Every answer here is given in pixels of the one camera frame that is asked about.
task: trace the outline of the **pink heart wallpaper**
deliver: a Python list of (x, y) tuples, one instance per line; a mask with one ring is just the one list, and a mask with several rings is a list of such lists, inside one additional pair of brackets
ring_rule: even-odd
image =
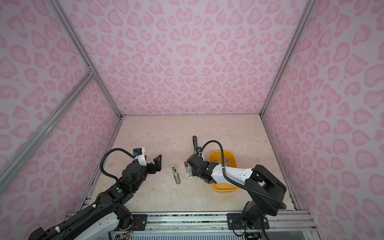
[(0, 238), (28, 239), (75, 212), (116, 123), (92, 81), (0, 196)]
[(259, 113), (306, 0), (63, 0), (123, 114)]
[(322, 240), (384, 238), (384, 1), (322, 0), (266, 125)]
[(0, 3), (0, 172), (87, 70), (45, 0)]

